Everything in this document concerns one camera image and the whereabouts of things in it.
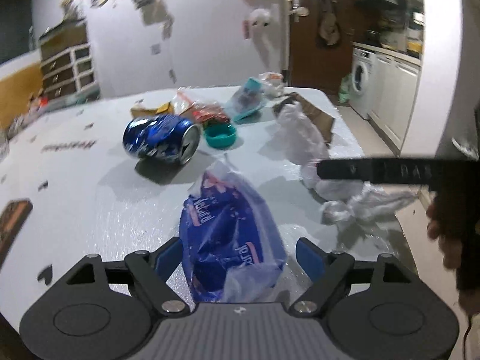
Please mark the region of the operator hand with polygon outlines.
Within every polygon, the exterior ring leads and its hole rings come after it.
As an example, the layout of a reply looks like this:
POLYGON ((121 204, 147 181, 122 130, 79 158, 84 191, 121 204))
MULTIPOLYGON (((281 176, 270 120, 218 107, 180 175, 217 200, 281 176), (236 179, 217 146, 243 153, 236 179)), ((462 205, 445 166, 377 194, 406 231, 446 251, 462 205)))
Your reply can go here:
POLYGON ((429 218, 427 236, 437 241, 442 253, 442 263, 449 271, 461 267, 464 242, 459 225, 462 219, 462 206, 465 199, 457 190, 438 192, 426 213, 429 218))

